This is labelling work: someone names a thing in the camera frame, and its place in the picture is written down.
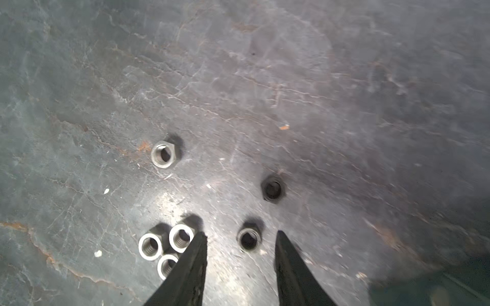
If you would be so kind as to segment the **black hex nut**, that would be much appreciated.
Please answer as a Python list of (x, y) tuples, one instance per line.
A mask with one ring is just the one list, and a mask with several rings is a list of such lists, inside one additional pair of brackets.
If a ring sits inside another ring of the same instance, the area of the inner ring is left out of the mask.
[(238, 232), (237, 243), (242, 252), (253, 252), (260, 247), (262, 237), (258, 229), (246, 227)]
[(261, 191), (265, 201), (277, 204), (285, 196), (286, 185), (281, 177), (270, 175), (262, 181)]

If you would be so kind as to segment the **green compartment organizer box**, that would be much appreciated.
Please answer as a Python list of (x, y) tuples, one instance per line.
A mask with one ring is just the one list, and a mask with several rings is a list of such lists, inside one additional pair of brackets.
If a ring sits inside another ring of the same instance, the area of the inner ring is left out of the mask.
[(489, 258), (369, 290), (370, 305), (489, 305)]

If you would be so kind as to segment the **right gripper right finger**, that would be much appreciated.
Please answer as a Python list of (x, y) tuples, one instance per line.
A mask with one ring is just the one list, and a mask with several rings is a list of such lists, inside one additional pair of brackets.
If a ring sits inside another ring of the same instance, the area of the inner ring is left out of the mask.
[(281, 230), (276, 235), (274, 266), (280, 305), (335, 304)]

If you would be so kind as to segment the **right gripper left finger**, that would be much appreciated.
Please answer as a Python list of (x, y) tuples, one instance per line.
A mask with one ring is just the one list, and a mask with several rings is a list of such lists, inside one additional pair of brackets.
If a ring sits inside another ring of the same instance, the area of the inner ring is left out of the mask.
[(198, 232), (145, 306), (202, 305), (207, 268), (207, 236)]

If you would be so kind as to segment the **silver hex nut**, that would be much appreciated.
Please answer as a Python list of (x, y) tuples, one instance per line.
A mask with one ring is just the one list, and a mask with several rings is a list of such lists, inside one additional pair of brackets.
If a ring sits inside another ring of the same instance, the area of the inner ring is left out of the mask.
[(145, 233), (139, 239), (139, 254), (146, 261), (155, 261), (163, 254), (162, 236), (152, 232)]
[(169, 233), (171, 248), (178, 253), (184, 253), (194, 239), (195, 229), (185, 223), (176, 224)]
[(164, 254), (158, 261), (157, 272), (161, 280), (165, 280), (171, 273), (174, 266), (179, 261), (179, 256), (176, 253)]

